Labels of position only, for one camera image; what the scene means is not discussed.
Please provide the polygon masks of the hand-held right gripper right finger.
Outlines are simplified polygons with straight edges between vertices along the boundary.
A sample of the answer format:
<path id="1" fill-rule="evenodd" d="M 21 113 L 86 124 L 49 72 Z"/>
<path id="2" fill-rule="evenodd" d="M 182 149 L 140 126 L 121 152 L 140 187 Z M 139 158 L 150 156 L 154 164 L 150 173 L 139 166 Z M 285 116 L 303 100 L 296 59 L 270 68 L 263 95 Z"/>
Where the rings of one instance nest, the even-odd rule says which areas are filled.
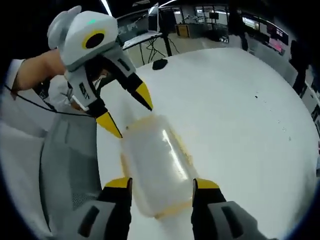
<path id="1" fill-rule="evenodd" d="M 258 223 L 213 181 L 194 178 L 191 224 L 196 240 L 258 240 Z"/>

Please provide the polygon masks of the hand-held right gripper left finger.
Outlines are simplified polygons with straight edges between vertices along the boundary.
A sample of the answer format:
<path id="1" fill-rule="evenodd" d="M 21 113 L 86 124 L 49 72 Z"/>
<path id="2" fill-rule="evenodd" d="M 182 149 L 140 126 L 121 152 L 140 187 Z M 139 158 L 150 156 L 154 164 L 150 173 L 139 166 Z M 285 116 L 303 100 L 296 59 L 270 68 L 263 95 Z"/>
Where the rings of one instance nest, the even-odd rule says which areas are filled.
<path id="1" fill-rule="evenodd" d="M 132 221 L 132 178 L 108 182 L 98 198 L 82 208 L 77 236 L 83 240 L 126 240 Z"/>

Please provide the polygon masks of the person's left hand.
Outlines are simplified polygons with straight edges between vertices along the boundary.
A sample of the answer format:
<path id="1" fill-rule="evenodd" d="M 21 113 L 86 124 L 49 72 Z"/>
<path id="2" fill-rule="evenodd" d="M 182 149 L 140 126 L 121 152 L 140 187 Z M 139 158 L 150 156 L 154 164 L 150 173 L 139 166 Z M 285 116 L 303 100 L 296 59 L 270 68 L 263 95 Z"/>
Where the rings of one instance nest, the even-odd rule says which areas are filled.
<path id="1" fill-rule="evenodd" d="M 50 80 L 48 89 L 49 103 L 59 112 L 71 109 L 84 112 L 72 98 L 73 90 L 68 87 L 68 82 L 63 75 L 56 75 Z"/>

